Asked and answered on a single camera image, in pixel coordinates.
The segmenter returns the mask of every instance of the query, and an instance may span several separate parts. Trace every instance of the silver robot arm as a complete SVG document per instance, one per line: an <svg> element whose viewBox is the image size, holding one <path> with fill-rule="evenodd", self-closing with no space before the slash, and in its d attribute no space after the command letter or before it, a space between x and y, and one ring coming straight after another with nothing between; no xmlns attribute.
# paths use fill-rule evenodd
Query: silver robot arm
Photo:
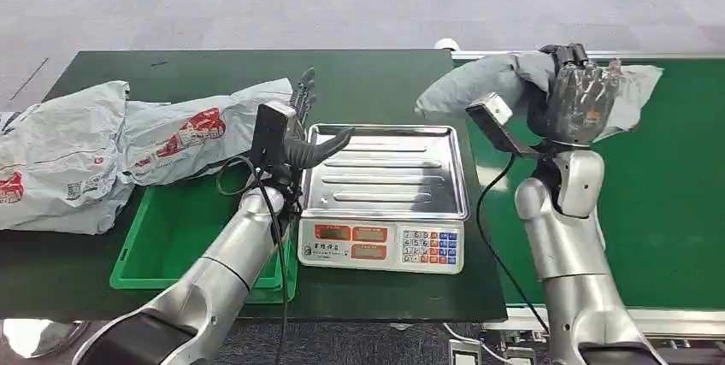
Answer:
<svg viewBox="0 0 725 365"><path fill-rule="evenodd" d="M239 209L215 241L178 282L86 341L73 365L213 362L256 277L285 235L302 170L350 142L351 128L318 145L302 140L314 75L313 69L303 75L290 104L273 101L257 109L249 158L242 160L260 184L242 196Z"/></svg>
<svg viewBox="0 0 725 365"><path fill-rule="evenodd" d="M597 218L604 161L589 142L609 116L616 81L603 81L580 44L547 47L558 76L548 95L528 102L528 125L541 144L529 147L505 129L513 104L497 93L467 111L496 149L537 160L515 199L544 287L550 358L560 365L664 365L622 303Z"/></svg>
<svg viewBox="0 0 725 365"><path fill-rule="evenodd" d="M279 214L284 198L274 188L264 190ZM210 363L275 249L271 230L272 216L255 188L178 282L106 324L80 348L73 364Z"/></svg>

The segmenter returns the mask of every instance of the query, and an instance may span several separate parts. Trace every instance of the black cable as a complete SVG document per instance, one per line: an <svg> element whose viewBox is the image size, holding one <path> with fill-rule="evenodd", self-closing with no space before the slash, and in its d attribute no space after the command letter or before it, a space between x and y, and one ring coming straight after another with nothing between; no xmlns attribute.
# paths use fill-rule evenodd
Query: black cable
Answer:
<svg viewBox="0 0 725 365"><path fill-rule="evenodd" d="M538 312L536 312L536 309L533 307L533 304L528 299L526 294L524 293L521 286L519 286L518 281L514 278L514 275L509 271L509 268L506 267L506 264L504 264L504 261L501 260L501 257L498 255L496 250L493 249L493 245L486 237L486 233L483 232L483 226L480 223L480 209L483 206L483 198L486 196L486 194L511 170L511 167L514 165L514 160L516 159L516 156L511 154L511 157L509 158L509 162L506 163L506 167L504 167L504 170L496 176L491 183L489 183L486 188L483 189L480 196L478 197L478 202L476 202L476 226L478 226L478 231L480 231L480 236L483 238L483 242L486 243L488 246L488 249L491 250L491 253L493 254L493 258L496 259L496 262L499 266L501 266L501 269L504 270L506 273L506 276L509 277L511 282L514 284L514 287L517 291L519 291L519 295L521 295L522 299L526 303L529 309L531 309L531 312L533 312L533 316L536 317L536 320L539 321L539 324L541 324L541 327L544 328L544 331L546 333L549 333L549 327L546 326L546 323L544 322L544 319L541 318L541 315L539 315Z"/></svg>
<svg viewBox="0 0 725 365"><path fill-rule="evenodd" d="M250 159L244 156L235 156L230 158L224 163L224 166L222 166L222 170L224 167L231 163L233 159L239 159L242 162L244 162L247 167L250 170L250 173L252 177L254 178L254 185L248 185L247 187L243 188L239 192L248 191L251 187L259 187L260 191L262 192L262 197L264 198L264 202L267 204L267 210L269 211L269 216L272 218L272 228L274 229L272 232L272 235L274 236L274 241L277 243L277 255L280 258L280 271L282 272L282 330L280 332L280 342L277 345L277 355L274 357L274 364L277 365L280 363L280 360L282 358L282 352L285 349L285 340L286 340L286 334L287 334L287 268L285 264L285 247L282 244L282 229L280 227L280 221L277 219L277 216L274 214L274 206L272 205L272 201L269 199L269 195L267 194L267 190L265 189L264 185L260 181L260 176L262 175L262 170L259 171L259 173L256 172L256 169L254 167L254 164L251 163ZM219 176L217 175L217 188L220 188L219 184Z"/></svg>
<svg viewBox="0 0 725 365"><path fill-rule="evenodd" d="M248 184L238 190L235 191L225 191L223 188L221 188L221 179L224 176L224 172L227 171L227 168L236 165L237 160L239 160L240 156L234 156L229 158L224 162L224 164L221 165L221 168L219 169L219 172L216 174L216 190L222 195L227 197L234 197L238 194L244 194L247 191L251 190L253 187L255 187L254 184Z"/></svg>

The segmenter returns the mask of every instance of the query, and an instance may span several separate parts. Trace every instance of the robot forearm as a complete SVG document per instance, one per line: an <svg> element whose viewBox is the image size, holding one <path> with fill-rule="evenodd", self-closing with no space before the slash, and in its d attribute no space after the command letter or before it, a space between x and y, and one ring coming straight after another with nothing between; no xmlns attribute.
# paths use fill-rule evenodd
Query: robot forearm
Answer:
<svg viewBox="0 0 725 365"><path fill-rule="evenodd" d="M264 187L277 214L284 198ZM177 283L111 321L78 351L74 365L189 365L211 362L275 249L261 189L239 210Z"/></svg>

